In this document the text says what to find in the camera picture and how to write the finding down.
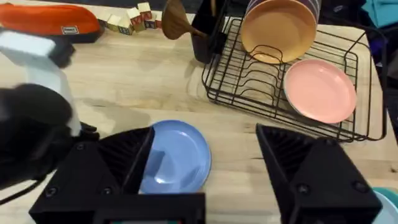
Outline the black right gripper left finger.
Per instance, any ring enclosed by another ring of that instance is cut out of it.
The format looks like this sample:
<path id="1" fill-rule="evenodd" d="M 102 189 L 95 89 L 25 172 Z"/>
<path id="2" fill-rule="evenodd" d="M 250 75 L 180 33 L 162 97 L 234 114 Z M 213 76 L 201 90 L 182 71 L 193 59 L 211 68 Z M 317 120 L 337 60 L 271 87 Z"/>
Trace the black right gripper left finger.
<path id="1" fill-rule="evenodd" d="M 40 194 L 36 223 L 108 223 L 135 217 L 134 204 L 154 140 L 152 127 L 78 143 Z"/>

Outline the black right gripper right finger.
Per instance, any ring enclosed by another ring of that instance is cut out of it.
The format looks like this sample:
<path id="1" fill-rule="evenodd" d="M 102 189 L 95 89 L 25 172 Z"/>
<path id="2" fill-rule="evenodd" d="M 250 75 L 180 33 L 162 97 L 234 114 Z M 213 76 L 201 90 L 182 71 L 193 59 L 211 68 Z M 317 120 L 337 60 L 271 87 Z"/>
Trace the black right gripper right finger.
<path id="1" fill-rule="evenodd" d="M 382 203 L 332 138 L 256 125 L 281 223 L 372 223 Z"/>

